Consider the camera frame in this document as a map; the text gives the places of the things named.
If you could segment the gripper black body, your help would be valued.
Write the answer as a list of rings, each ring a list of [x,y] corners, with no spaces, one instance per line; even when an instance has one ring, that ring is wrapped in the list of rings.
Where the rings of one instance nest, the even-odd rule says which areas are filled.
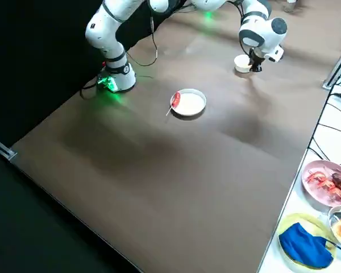
[[[264,60],[264,54],[260,51],[260,48],[251,47],[249,49],[249,58],[251,60]]]

